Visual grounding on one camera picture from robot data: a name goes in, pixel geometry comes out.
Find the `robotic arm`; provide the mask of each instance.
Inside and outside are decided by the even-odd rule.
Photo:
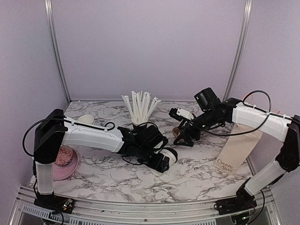
[[[35,131],[34,175],[37,178],[37,198],[35,204],[44,208],[71,213],[73,200],[54,195],[53,163],[56,161],[61,145],[81,145],[109,150],[118,154],[132,156],[140,164],[161,173],[177,161],[177,152],[165,148],[168,143],[156,125],[143,130],[130,130],[124,127],[101,127],[80,123],[65,117],[60,109],[54,110]]]
[[[284,143],[276,158],[254,177],[247,180],[236,192],[236,197],[216,202],[220,215],[234,213],[257,206],[254,195],[268,185],[276,183],[286,172],[298,168],[300,163],[300,117],[289,117],[265,112],[255,106],[244,105],[241,100],[230,98],[221,102],[211,88],[195,95],[201,110],[196,117],[183,109],[172,109],[169,115],[179,121],[180,135],[176,145],[193,146],[201,131],[224,126],[225,122],[238,123],[267,133]]]

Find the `paper bag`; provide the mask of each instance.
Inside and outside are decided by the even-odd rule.
[[[235,124],[231,133],[241,133],[251,129],[253,128]],[[261,139],[262,134],[257,130],[245,135],[230,136],[214,165],[228,174],[234,174]]]

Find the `marble table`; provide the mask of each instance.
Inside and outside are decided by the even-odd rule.
[[[200,201],[235,195],[251,175],[247,162],[234,175],[228,175],[213,165],[226,137],[204,133],[192,148],[174,146],[171,130],[179,122],[168,115],[174,107],[184,108],[196,115],[201,113],[196,103],[162,102],[151,116],[150,121],[156,123],[163,135],[168,137],[168,146],[178,152],[178,162],[166,173],[158,177],[145,165],[130,165],[116,153],[72,146],[79,155],[79,166],[68,179],[54,182],[55,193],[133,203]],[[90,114],[95,117],[97,125],[112,121],[116,126],[132,127],[123,102],[72,102],[65,114],[74,119]],[[218,128],[214,132],[228,133],[229,128]]]

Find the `purple wall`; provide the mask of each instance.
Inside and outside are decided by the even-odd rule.
[[[44,2],[0,0],[0,218],[7,224],[20,185],[32,176],[22,150],[26,129],[66,108],[54,63]],[[32,152],[33,135],[27,148]]]
[[[147,90],[191,100],[211,86],[223,96],[245,1],[53,0],[72,99],[121,99]]]
[[[273,110],[300,115],[300,3],[296,0],[255,0],[249,33],[232,96],[242,98],[252,90],[267,91]],[[254,104],[267,108],[255,96]],[[282,146],[263,136],[251,159],[262,169]],[[285,175],[271,187],[283,224],[299,224],[300,169]]]

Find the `pink plate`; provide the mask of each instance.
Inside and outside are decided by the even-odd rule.
[[[64,180],[75,172],[79,163],[77,152],[73,150],[73,159],[67,166],[53,164],[53,180]]]

